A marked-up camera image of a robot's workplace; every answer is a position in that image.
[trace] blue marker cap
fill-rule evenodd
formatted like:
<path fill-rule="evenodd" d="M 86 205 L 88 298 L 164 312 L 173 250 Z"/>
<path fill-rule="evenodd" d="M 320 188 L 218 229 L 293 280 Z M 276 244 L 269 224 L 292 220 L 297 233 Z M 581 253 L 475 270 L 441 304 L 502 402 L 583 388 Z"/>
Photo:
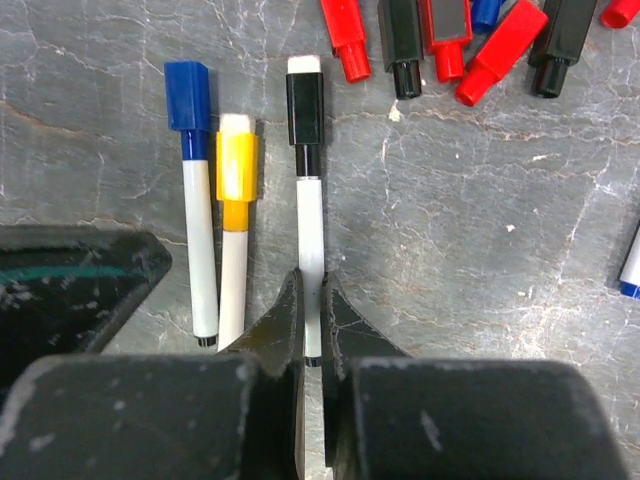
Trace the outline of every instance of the blue marker cap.
<path fill-rule="evenodd" d="M 640 298 L 640 287 L 627 282 L 620 282 L 620 293 L 631 298 Z"/>
<path fill-rule="evenodd" d="M 500 8 L 505 0 L 474 0 L 471 6 L 473 33 L 491 33 L 496 29 Z"/>
<path fill-rule="evenodd" d="M 164 64 L 169 128 L 181 133 L 184 160 L 207 159 L 211 131 L 209 70 L 200 62 Z"/>

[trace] white marker barrel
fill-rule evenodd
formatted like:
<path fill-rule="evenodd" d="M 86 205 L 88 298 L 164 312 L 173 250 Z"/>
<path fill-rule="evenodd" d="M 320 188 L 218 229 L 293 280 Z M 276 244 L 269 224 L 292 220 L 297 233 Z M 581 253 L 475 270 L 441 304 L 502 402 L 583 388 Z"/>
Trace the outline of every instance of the white marker barrel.
<path fill-rule="evenodd" d="M 193 334 L 199 339 L 210 339 L 218 334 L 218 289 L 211 218 L 209 162 L 184 160 L 182 172 Z"/>
<path fill-rule="evenodd" d="M 218 350 L 244 332 L 249 232 L 222 232 L 222 283 Z"/>
<path fill-rule="evenodd" d="M 320 308 L 324 278 L 322 181 L 300 177 L 298 199 L 298 266 L 302 272 L 305 310 L 305 357 L 311 362 L 322 355 Z"/>

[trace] black plastic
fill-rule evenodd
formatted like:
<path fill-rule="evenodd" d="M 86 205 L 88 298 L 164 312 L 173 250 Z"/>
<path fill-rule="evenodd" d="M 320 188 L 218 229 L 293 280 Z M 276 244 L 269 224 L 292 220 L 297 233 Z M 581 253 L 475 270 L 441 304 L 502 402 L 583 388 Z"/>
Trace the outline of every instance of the black plastic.
<path fill-rule="evenodd" d="M 320 159 L 320 145 L 296 145 L 296 175 L 298 177 L 319 177 Z"/>
<path fill-rule="evenodd" d="M 349 304 L 334 274 L 323 294 L 335 480 L 628 478 L 574 368 L 407 358 Z M 303 340 L 295 271 L 218 355 L 42 359 L 0 418 L 0 479 L 301 480 Z"/>
<path fill-rule="evenodd" d="M 394 63 L 393 84 L 398 100 L 419 97 L 422 94 L 422 79 L 418 61 Z"/>
<path fill-rule="evenodd" d="M 536 38 L 529 65 L 536 68 L 532 93 L 557 98 L 567 70 L 580 60 L 596 0 L 547 0 L 544 12 L 549 23 Z"/>
<path fill-rule="evenodd" d="M 384 69 L 393 71 L 396 97 L 408 100 L 420 96 L 420 60 L 424 55 L 417 1 L 380 0 L 378 22 Z"/>
<path fill-rule="evenodd" d="M 0 405 L 38 358 L 101 351 L 170 266 L 149 233 L 0 227 Z"/>
<path fill-rule="evenodd" d="M 196 337 L 198 339 L 198 346 L 202 348 L 213 347 L 218 342 L 218 337 Z"/>
<path fill-rule="evenodd" d="M 287 119 L 289 145 L 296 148 L 298 176 L 320 176 L 320 148 L 324 143 L 324 88 L 322 73 L 288 74 Z"/>

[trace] red marker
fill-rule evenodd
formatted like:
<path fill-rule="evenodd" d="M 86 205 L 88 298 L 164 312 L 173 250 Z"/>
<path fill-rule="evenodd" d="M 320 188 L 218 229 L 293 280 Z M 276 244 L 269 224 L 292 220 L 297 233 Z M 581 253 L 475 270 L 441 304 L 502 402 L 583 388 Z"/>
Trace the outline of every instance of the red marker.
<path fill-rule="evenodd" d="M 640 0 L 613 0 L 602 12 L 600 20 L 605 27 L 624 28 L 640 12 Z"/>
<path fill-rule="evenodd" d="M 358 0 L 320 0 L 320 4 L 334 54 L 342 61 L 347 82 L 366 80 L 371 76 L 371 67 Z"/>
<path fill-rule="evenodd" d="M 463 49 L 473 38 L 469 0 L 422 0 L 427 53 L 436 57 L 438 81 L 464 76 Z"/>
<path fill-rule="evenodd" d="M 456 89 L 456 98 L 475 106 L 513 68 L 549 21 L 529 0 L 511 9 L 485 46 L 469 63 L 469 73 Z"/>

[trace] blue marker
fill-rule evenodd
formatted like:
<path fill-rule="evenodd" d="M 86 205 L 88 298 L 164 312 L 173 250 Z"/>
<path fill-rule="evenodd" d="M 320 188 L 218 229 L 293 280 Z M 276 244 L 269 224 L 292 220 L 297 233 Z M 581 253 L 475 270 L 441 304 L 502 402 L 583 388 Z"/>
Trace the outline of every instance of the blue marker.
<path fill-rule="evenodd" d="M 496 29 L 500 8 L 506 0 L 473 0 L 471 26 L 473 33 L 491 33 Z"/>
<path fill-rule="evenodd" d="M 209 70 L 199 62 L 168 62 L 164 77 L 169 128 L 182 137 L 193 334 L 201 347 L 211 347 L 218 335 L 218 289 L 207 161 Z"/>
<path fill-rule="evenodd" d="M 620 292 L 627 297 L 640 298 L 640 235 L 638 232 L 620 275 Z"/>

